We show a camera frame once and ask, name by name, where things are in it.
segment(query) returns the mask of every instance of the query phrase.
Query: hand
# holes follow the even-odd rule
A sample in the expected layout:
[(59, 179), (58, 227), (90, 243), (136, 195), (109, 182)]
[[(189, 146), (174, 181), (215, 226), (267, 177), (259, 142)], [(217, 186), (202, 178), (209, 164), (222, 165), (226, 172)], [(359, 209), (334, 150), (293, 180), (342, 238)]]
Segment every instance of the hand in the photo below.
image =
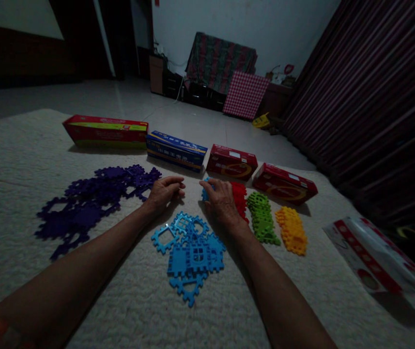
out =
[(184, 197), (183, 189), (186, 188), (186, 185), (183, 181), (184, 178), (178, 176), (165, 177), (155, 181), (151, 194), (143, 206), (154, 211), (156, 215), (161, 214), (170, 201)]
[(207, 195), (209, 195), (209, 201), (205, 202), (208, 215), (216, 214), (218, 221), (227, 228), (233, 228), (239, 222), (244, 222), (236, 209), (230, 182), (209, 178), (207, 182), (200, 181), (199, 184), (206, 189)]

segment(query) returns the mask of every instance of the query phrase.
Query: tile floor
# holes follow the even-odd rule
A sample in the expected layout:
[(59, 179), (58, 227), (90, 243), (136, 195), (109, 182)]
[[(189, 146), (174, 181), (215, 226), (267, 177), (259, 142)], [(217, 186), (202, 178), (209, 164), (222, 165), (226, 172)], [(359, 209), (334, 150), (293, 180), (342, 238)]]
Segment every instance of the tile floor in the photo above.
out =
[(37, 109), (146, 121), (150, 130), (211, 147), (213, 143), (256, 154), (264, 162), (314, 171), (283, 136), (270, 136), (248, 121), (150, 92), (149, 82), (93, 80), (79, 84), (0, 90), (0, 118)]

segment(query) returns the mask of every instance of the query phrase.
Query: red interlocking block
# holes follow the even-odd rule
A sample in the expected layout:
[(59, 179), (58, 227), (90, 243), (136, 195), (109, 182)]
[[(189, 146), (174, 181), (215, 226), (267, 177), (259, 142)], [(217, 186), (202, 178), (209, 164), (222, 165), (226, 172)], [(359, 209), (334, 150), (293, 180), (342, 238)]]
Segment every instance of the red interlocking block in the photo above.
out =
[(235, 199), (235, 206), (238, 210), (240, 216), (249, 223), (249, 220), (246, 218), (246, 187), (244, 184), (237, 182), (230, 182), (233, 188), (233, 197)]

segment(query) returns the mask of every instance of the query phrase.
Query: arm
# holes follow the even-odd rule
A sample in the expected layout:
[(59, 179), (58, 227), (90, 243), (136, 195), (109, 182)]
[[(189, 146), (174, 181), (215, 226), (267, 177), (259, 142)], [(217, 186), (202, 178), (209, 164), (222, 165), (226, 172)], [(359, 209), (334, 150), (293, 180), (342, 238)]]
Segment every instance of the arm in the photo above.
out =
[(80, 246), (0, 302), (0, 319), (39, 347), (60, 348), (140, 231), (184, 195), (182, 177), (154, 183), (148, 200), (101, 236)]
[(200, 184), (209, 195), (209, 201), (206, 201), (207, 213), (216, 214), (225, 226), (251, 276), (272, 346), (336, 348), (297, 287), (238, 214), (231, 184), (212, 178)]

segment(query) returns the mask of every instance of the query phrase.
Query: red and white box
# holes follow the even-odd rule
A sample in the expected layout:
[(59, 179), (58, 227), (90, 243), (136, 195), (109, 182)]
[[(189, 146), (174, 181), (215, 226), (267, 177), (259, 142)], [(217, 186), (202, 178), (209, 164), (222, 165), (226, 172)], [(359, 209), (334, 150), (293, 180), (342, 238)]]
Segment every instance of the red and white box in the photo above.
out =
[(251, 178), (257, 166), (257, 159), (254, 154), (214, 144), (206, 169), (210, 172), (247, 181)]
[(415, 263), (372, 222), (347, 217), (323, 230), (369, 293), (415, 293)]
[(146, 149), (145, 122), (74, 115), (63, 126), (79, 147)]
[(311, 180), (268, 163), (262, 165), (254, 176), (252, 185), (297, 206), (319, 193)]

